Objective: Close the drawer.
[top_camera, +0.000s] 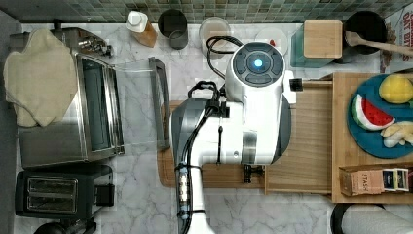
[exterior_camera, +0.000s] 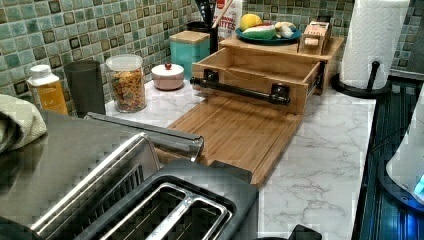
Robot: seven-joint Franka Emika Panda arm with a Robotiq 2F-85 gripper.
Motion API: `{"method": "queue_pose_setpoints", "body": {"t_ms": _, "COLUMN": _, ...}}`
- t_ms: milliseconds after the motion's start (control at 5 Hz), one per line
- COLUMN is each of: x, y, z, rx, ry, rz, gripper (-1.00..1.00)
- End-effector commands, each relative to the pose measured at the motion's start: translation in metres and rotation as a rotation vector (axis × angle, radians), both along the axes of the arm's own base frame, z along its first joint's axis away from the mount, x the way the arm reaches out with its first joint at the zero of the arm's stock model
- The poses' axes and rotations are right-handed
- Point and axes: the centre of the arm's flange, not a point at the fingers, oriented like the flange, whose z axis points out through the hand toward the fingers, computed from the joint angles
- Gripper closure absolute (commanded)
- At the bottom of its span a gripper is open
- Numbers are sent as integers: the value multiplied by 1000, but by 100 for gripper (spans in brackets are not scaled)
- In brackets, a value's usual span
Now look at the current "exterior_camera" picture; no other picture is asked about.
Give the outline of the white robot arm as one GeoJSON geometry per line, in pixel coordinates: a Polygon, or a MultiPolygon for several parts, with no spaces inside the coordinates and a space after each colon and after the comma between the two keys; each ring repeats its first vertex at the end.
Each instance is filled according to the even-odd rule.
{"type": "Polygon", "coordinates": [[[424,201],[424,92],[420,91],[411,123],[386,165],[388,176],[420,205],[424,201]]]}

